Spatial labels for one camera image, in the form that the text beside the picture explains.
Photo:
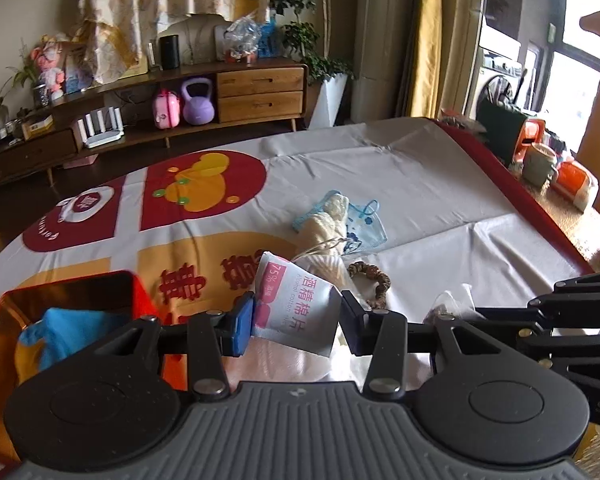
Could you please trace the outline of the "red storage box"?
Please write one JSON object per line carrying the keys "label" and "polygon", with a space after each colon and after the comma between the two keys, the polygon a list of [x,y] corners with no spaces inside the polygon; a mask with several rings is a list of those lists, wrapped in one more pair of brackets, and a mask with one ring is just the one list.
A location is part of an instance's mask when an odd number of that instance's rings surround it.
{"label": "red storage box", "polygon": [[181,402],[162,370],[166,318],[129,271],[0,297],[0,464],[129,463],[165,441]]}

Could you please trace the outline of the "light blue face mask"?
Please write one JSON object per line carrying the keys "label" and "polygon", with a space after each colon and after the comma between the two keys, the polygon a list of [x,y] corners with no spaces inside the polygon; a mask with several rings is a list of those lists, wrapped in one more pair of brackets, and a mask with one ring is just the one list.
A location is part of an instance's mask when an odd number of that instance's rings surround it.
{"label": "light blue face mask", "polygon": [[339,237],[340,242],[336,247],[345,255],[362,254],[387,241],[387,234],[378,214],[379,208],[377,200],[358,206],[352,204],[347,196],[331,190],[308,212],[295,218],[291,225],[300,233],[315,218],[322,228],[332,231],[332,235],[326,236],[324,247],[329,242],[336,243],[336,238]]}

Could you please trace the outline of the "black cylinder speaker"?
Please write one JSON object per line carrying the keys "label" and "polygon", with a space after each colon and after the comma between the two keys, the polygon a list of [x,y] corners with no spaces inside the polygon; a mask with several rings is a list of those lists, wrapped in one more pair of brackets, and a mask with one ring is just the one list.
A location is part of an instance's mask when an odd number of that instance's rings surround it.
{"label": "black cylinder speaker", "polygon": [[158,39],[160,65],[163,70],[177,70],[181,66],[180,37],[162,36]]}

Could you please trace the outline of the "yellow curtain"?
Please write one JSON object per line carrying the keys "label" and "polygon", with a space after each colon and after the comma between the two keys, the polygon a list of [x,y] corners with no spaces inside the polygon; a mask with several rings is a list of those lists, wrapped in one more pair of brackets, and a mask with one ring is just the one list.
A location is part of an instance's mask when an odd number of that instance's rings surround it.
{"label": "yellow curtain", "polygon": [[412,0],[396,114],[467,110],[486,0]]}

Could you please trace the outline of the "patterned hanging cloth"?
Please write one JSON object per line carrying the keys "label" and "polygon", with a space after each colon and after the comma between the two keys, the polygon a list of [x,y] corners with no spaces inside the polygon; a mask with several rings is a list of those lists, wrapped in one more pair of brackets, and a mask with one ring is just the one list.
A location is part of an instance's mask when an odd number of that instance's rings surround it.
{"label": "patterned hanging cloth", "polygon": [[217,15],[234,22],[264,18],[270,0],[79,0],[74,39],[86,45],[94,81],[109,84],[140,64],[149,41],[192,15]]}

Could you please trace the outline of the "purple kettlebell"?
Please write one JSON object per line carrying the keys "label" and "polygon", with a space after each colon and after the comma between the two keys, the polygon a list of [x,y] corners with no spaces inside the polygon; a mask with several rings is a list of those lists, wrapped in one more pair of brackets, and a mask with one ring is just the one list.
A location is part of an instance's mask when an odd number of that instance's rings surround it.
{"label": "purple kettlebell", "polygon": [[[202,84],[206,87],[203,96],[192,96],[188,89],[194,84]],[[184,99],[183,117],[189,125],[202,126],[212,122],[215,109],[211,102],[212,81],[208,78],[190,78],[181,84],[181,94]]]}

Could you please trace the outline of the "blue rubber glove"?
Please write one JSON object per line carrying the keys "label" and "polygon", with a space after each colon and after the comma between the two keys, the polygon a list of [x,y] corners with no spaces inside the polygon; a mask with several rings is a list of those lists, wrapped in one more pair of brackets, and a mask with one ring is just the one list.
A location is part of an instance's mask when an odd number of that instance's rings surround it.
{"label": "blue rubber glove", "polygon": [[30,369],[42,372],[117,330],[130,318],[94,310],[50,308],[18,338],[16,355]]}

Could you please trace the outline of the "wooden tv console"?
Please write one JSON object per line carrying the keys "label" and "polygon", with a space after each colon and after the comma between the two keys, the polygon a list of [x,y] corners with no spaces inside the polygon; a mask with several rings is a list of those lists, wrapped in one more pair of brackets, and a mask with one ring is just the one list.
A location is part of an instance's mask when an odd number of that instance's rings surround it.
{"label": "wooden tv console", "polygon": [[204,130],[295,122],[308,69],[286,58],[158,70],[64,96],[24,118],[24,140],[0,148],[0,185],[118,148]]}

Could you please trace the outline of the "potted green plant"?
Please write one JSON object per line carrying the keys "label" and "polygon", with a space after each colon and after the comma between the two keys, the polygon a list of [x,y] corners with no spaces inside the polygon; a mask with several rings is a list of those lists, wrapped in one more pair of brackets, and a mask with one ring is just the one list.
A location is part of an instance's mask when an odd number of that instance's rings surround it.
{"label": "potted green plant", "polygon": [[315,103],[308,106],[308,128],[332,127],[352,75],[349,62],[330,55],[332,0],[270,0],[270,7],[277,15],[292,13],[280,31],[285,52],[306,66],[306,81],[316,93]]}

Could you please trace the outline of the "white wifi router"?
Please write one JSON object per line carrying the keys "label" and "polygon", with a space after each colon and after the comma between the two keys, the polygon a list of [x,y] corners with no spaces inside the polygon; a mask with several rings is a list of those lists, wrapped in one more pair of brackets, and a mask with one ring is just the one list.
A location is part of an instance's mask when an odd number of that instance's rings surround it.
{"label": "white wifi router", "polygon": [[91,110],[79,117],[73,125],[76,142],[80,148],[100,148],[124,137],[124,127],[119,107]]}

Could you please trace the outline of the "clear plastic bag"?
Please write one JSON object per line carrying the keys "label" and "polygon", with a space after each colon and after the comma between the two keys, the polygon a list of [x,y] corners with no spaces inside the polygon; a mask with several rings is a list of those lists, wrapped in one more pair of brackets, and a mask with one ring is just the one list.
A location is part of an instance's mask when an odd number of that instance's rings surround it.
{"label": "clear plastic bag", "polygon": [[225,61],[244,64],[256,62],[260,39],[260,25],[250,15],[238,18],[224,32]]}

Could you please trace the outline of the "pink plush doll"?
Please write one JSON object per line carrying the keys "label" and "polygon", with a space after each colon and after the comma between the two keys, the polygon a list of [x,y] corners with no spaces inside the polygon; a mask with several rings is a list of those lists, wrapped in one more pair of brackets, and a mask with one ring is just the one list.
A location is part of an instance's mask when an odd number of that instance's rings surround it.
{"label": "pink plush doll", "polygon": [[66,35],[45,35],[30,53],[38,71],[38,82],[45,84],[47,96],[51,101],[56,101],[64,95],[66,74],[62,68],[62,49],[66,44],[70,44]]}

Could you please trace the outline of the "dark green bag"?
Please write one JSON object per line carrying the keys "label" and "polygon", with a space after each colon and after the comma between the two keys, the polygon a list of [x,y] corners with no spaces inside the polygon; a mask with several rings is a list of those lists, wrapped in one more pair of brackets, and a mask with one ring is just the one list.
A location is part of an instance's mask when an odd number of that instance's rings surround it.
{"label": "dark green bag", "polygon": [[477,107],[477,122],[486,129],[484,144],[508,167],[517,151],[518,138],[528,116],[516,108],[507,108],[483,100]]}

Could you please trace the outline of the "green ceramic mug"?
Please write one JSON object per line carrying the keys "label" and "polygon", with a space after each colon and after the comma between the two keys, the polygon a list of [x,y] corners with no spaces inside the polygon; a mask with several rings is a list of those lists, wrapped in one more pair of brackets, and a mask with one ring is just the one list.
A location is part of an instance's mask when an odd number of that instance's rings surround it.
{"label": "green ceramic mug", "polygon": [[536,188],[542,188],[557,174],[557,164],[554,150],[542,143],[532,143],[524,154],[522,177]]}

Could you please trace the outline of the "alcohol wipes packet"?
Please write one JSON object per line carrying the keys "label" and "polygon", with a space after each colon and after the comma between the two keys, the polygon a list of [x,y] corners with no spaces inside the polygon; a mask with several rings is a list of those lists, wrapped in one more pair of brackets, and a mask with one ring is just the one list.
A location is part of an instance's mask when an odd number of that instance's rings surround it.
{"label": "alcohol wipes packet", "polygon": [[328,358],[341,295],[328,281],[265,252],[254,282],[253,336]]}

